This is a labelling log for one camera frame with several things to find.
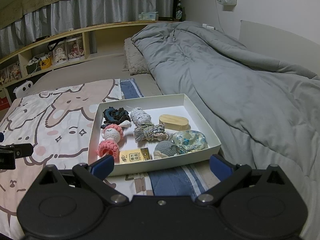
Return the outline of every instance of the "tissue box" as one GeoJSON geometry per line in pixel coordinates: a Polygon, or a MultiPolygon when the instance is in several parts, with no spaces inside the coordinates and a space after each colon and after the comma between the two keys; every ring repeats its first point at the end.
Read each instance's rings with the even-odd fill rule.
{"type": "Polygon", "coordinates": [[[157,12],[142,12],[139,14],[140,21],[157,21],[159,14],[157,12]]]}

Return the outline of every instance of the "wooden headboard shelf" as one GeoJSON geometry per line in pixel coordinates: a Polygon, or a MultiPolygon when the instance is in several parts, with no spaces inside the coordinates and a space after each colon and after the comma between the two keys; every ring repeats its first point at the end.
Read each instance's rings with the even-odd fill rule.
{"type": "Polygon", "coordinates": [[[70,32],[57,34],[47,39],[25,46],[9,54],[8,56],[0,59],[0,69],[10,65],[13,60],[17,60],[17,59],[19,60],[20,66],[22,69],[22,79],[7,82],[6,84],[0,86],[0,90],[4,89],[7,94],[7,90],[5,89],[6,87],[11,86],[17,82],[26,80],[31,76],[39,75],[41,73],[48,72],[57,68],[93,60],[97,57],[123,53],[124,40],[126,38],[133,36],[135,33],[142,30],[145,26],[155,22],[157,21],[135,21],[135,22],[121,22],[121,23],[94,25],[94,26],[90,26],[82,29],[73,30],[70,32]],[[96,43],[97,43],[97,53],[94,53],[94,54],[90,53],[90,42],[89,42],[90,32],[92,32],[93,35],[95,35],[96,43]],[[58,38],[73,36],[75,34],[81,34],[83,37],[84,56],[85,56],[84,59],[77,60],[77,61],[68,61],[64,64],[51,66],[47,69],[43,69],[29,75],[26,73],[26,71],[24,71],[25,66],[28,64],[29,60],[31,60],[33,57],[32,49],[35,49],[36,47],[39,47],[41,45],[44,46],[44,44],[47,44],[48,42],[54,41],[58,38]]]}

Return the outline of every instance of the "yarn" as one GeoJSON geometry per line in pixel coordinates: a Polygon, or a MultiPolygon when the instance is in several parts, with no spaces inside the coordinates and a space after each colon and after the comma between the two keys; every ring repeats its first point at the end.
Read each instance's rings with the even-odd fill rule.
{"type": "Polygon", "coordinates": [[[171,141],[161,141],[156,145],[153,152],[155,159],[166,158],[169,156],[179,155],[177,151],[177,146],[171,141]]]}
{"type": "Polygon", "coordinates": [[[125,120],[121,124],[109,124],[101,132],[104,141],[99,143],[97,154],[102,157],[105,154],[113,156],[116,163],[119,160],[118,142],[123,139],[122,127],[129,127],[131,123],[125,120]]]}
{"type": "Polygon", "coordinates": [[[157,125],[153,125],[151,123],[139,125],[133,131],[134,140],[136,142],[142,140],[153,141],[154,139],[159,141],[167,140],[168,135],[164,132],[164,126],[164,123],[157,125]]]}
{"type": "Polygon", "coordinates": [[[136,125],[151,123],[151,116],[143,111],[141,107],[132,109],[130,117],[136,125]]]}
{"type": "Polygon", "coordinates": [[[130,120],[130,116],[128,111],[124,110],[123,107],[114,109],[113,107],[109,107],[108,109],[103,111],[103,117],[105,121],[104,124],[101,125],[101,129],[104,129],[109,124],[121,124],[123,121],[130,120]]]}

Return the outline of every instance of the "gray comforter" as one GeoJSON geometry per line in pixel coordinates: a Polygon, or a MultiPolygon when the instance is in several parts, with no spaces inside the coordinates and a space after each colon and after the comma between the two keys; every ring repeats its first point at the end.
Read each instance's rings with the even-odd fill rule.
{"type": "Polygon", "coordinates": [[[301,236],[319,239],[319,77],[193,22],[152,24],[132,41],[163,94],[193,101],[228,161],[280,165],[308,206],[301,236]]]}

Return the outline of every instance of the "black mount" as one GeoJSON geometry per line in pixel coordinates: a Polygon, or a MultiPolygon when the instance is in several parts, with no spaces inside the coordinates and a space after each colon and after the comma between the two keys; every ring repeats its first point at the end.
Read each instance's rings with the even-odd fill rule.
{"type": "Polygon", "coordinates": [[[30,143],[0,145],[0,169],[14,170],[16,159],[29,157],[33,154],[33,146],[30,143]]]}
{"type": "Polygon", "coordinates": [[[307,207],[281,168],[229,167],[233,174],[195,201],[137,195],[129,201],[91,174],[92,165],[72,171],[48,165],[17,216],[28,240],[300,239],[307,207]]]}

